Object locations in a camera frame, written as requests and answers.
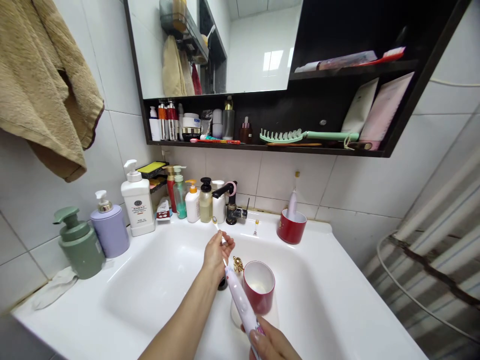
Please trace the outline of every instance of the mirror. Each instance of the mirror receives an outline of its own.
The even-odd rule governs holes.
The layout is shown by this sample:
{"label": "mirror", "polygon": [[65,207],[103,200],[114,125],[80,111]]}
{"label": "mirror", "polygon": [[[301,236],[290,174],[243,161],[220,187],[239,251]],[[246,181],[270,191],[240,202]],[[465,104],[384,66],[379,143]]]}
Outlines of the mirror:
{"label": "mirror", "polygon": [[287,88],[302,0],[127,5],[143,99]]}

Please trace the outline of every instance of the hand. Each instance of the hand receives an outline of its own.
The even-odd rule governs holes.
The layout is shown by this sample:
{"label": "hand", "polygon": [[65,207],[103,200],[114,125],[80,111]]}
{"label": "hand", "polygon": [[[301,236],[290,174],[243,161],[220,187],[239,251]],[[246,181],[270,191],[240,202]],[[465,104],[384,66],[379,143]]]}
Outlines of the hand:
{"label": "hand", "polygon": [[[222,245],[222,235],[226,240],[225,245]],[[233,237],[228,236],[225,231],[218,231],[212,236],[205,247],[202,268],[213,272],[213,276],[215,276],[215,281],[217,283],[219,283],[225,275],[225,264],[223,259],[225,259],[228,264],[230,253],[234,248],[235,242]]]}
{"label": "hand", "polygon": [[[302,360],[283,332],[272,326],[263,317],[257,316],[257,319],[265,336],[252,330],[250,331],[250,340],[261,360]],[[256,360],[252,349],[250,349],[249,360]]]}

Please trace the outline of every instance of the pink package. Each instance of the pink package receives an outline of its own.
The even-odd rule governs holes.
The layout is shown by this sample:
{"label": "pink package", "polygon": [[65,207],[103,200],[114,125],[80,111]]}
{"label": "pink package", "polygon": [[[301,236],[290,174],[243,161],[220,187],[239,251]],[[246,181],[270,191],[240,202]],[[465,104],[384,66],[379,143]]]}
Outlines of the pink package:
{"label": "pink package", "polygon": [[379,149],[413,75],[411,72],[381,86],[358,140],[371,143],[370,150]]}

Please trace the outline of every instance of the ceiling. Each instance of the ceiling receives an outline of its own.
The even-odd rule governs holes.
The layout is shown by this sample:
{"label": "ceiling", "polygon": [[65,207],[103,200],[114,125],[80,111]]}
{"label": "ceiling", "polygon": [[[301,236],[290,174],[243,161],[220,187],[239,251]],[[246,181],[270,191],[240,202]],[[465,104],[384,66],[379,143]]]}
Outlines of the ceiling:
{"label": "ceiling", "polygon": [[233,21],[259,13],[291,8],[301,3],[302,0],[228,0],[228,10]]}

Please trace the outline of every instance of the lavender pump bottle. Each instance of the lavender pump bottle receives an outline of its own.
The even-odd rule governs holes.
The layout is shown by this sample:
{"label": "lavender pump bottle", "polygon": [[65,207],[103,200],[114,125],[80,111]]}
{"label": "lavender pump bottle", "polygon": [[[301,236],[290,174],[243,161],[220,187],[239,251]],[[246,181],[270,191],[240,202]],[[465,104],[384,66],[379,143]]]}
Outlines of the lavender pump bottle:
{"label": "lavender pump bottle", "polygon": [[116,258],[130,247],[129,234],[125,226],[122,208],[112,205],[106,199],[107,192],[100,190],[95,193],[98,210],[91,213],[90,219],[96,231],[100,245],[106,258]]}

